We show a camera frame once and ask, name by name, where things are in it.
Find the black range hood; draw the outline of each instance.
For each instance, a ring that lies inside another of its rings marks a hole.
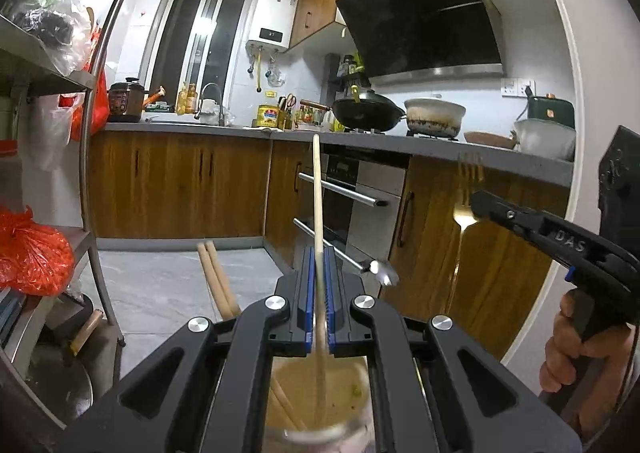
[[[338,0],[337,5],[376,84],[503,74],[500,15],[489,0]]]

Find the black wok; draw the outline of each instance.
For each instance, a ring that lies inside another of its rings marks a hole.
[[[404,110],[373,90],[353,90],[353,97],[338,99],[332,107],[335,118],[347,128],[387,132],[404,116]]]

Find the lower cabinet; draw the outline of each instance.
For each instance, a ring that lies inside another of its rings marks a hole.
[[[564,216],[569,190],[484,170],[484,185],[510,202]],[[400,276],[382,298],[402,315],[428,321],[445,313],[460,227],[453,220],[458,164],[413,157],[390,261]],[[520,331],[545,281],[551,259],[490,221],[463,236],[460,271],[449,314],[501,359]]]
[[[298,173],[309,158],[309,143],[273,142],[264,238],[290,267],[294,264],[296,239],[300,236],[293,218],[299,216],[308,191],[308,183],[300,180]]]
[[[89,193],[97,237],[261,236],[269,147],[227,136],[96,134]]]

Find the dish soap bottle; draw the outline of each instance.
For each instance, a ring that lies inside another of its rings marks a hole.
[[[189,85],[189,91],[187,92],[187,105],[186,113],[195,114],[198,110],[198,93],[196,92],[196,83]]]
[[[182,116],[186,113],[187,107],[187,83],[182,84],[182,88],[180,88],[180,92],[178,93],[178,100],[175,104],[175,113],[179,116]]]

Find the white water heater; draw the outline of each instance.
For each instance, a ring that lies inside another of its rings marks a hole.
[[[286,51],[297,6],[298,0],[258,0],[247,45]]]

